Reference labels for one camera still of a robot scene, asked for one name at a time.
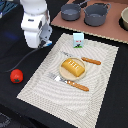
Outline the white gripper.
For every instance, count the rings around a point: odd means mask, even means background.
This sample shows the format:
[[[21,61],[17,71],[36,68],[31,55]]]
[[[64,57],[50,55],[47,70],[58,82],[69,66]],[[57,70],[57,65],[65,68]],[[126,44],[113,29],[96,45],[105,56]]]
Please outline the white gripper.
[[[25,40],[30,48],[46,47],[46,42],[52,33],[52,28],[47,21],[46,15],[29,15],[25,13],[21,22]]]

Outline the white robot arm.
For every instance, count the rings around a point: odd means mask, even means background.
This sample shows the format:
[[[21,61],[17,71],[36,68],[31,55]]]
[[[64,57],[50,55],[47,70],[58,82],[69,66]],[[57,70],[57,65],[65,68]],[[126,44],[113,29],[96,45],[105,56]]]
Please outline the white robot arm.
[[[49,46],[52,27],[50,15],[45,0],[21,0],[24,14],[21,28],[24,30],[25,40],[30,48]]]

